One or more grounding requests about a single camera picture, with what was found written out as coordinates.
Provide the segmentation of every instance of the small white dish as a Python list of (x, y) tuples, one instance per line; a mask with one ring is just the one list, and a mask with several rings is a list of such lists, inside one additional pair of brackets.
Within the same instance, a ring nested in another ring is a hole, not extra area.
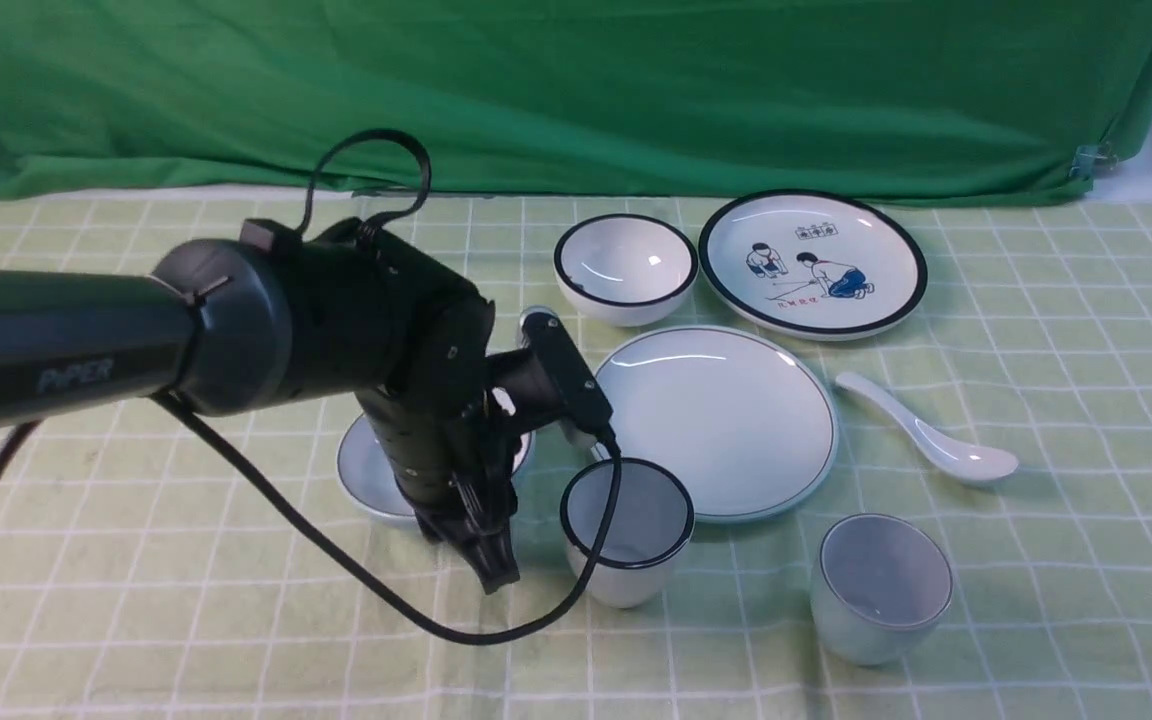
[[(522, 447), (513, 456), (513, 477), (517, 478), (531, 457), (532, 434), (522, 437)], [(365, 415), (349, 425), (338, 448), (338, 478), (349, 502), (372, 518), (396, 528), (416, 529), (416, 514), (397, 491), (394, 470), (381, 450), (376, 431)]]
[(750, 323), (814, 341), (869, 338), (914, 312), (927, 260), (863, 202), (759, 192), (728, 202), (700, 233), (700, 266)]
[[(627, 457), (679, 476), (700, 523), (786, 511), (838, 450), (829, 393), (780, 346), (722, 327), (666, 328), (623, 343), (594, 373)], [(602, 448), (594, 454), (604, 458)]]
[(863, 376), (838, 373), (833, 384), (867, 397), (874, 406), (881, 407), (884, 412), (905, 431), (914, 441), (914, 447), (918, 448), (932, 465), (937, 465), (942, 473), (968, 486), (992, 486), (1020, 468), (1020, 461), (1007, 450), (963, 442), (942, 433), (941, 430), (933, 429), (918, 415), (911, 414), (909, 407), (902, 406), (889, 392)]
[(672, 225), (615, 214), (577, 223), (554, 247), (563, 297), (590, 318), (623, 328), (657, 323), (677, 310), (699, 265), (696, 249)]

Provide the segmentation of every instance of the cartoon figure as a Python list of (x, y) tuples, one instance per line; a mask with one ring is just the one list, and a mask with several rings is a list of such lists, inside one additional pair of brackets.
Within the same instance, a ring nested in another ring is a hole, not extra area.
[(795, 260), (812, 270), (812, 278), (824, 289), (823, 297), (864, 300), (865, 295), (874, 290), (873, 283), (855, 265), (823, 260), (812, 252), (799, 252)]
[(759, 278), (779, 278), (790, 272), (781, 260), (781, 253), (765, 242), (755, 242), (755, 250), (746, 256), (745, 265)]

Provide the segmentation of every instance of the white bowl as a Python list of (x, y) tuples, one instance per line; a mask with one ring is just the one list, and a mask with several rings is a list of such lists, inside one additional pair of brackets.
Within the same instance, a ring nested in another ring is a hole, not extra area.
[[(513, 456), (513, 477), (517, 478), (531, 457), (535, 433), (522, 437), (522, 447)], [(365, 415), (349, 425), (338, 448), (338, 478), (349, 502), (374, 520), (395, 528), (416, 529), (416, 511), (394, 482), (394, 470), (385, 457), (376, 431)]]
[(677, 310), (698, 270), (685, 234), (645, 215), (585, 220), (554, 247), (554, 274), (567, 301), (582, 314), (622, 328)]

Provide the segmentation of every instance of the robotic arm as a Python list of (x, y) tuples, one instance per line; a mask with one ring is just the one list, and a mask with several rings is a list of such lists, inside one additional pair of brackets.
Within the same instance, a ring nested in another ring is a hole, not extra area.
[(485, 592), (515, 582), (522, 434), (566, 420), (605, 435), (612, 409), (552, 314), (525, 319), (522, 350), (488, 356), (494, 305), (386, 232), (399, 215), (310, 242), (250, 219), (237, 241), (187, 241), (147, 276), (0, 272), (0, 427), (165, 392), (205, 416), (351, 392), (424, 536)]

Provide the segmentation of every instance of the green checkered tablecloth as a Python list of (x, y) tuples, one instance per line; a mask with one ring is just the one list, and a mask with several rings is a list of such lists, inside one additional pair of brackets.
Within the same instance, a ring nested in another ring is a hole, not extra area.
[[(498, 350), (523, 306), (547, 304), (594, 364), (632, 333), (562, 301), (559, 234), (628, 210), (695, 237), (719, 205), (434, 199), (394, 229), (497, 300)], [(188, 237), (298, 213), (295, 200), (0, 205), (0, 268), (145, 272)], [(41, 425), (0, 491), (0, 717), (1152, 717), (1152, 205), (890, 213), (927, 255), (919, 310), (867, 341), (773, 340), (823, 379), (858, 370), (946, 432), (1016, 452), (1023, 468), (996, 492), (943, 477), (839, 397), (838, 463), (796, 511), (699, 528), (643, 609), (581, 602), (548, 632), (468, 650), (385, 609), (146, 401), (99, 407)], [(704, 281), (667, 323), (751, 329)], [(215, 424), (445, 623), (517, 624), (567, 592), (558, 499), (585, 460), (561, 437), (541, 433), (520, 483), (524, 579), (484, 598), (447, 551), (344, 500), (335, 448), (356, 415), (333, 397)], [(820, 650), (805, 594), (824, 530), (861, 510), (927, 530), (957, 579), (927, 643), (867, 670)]]

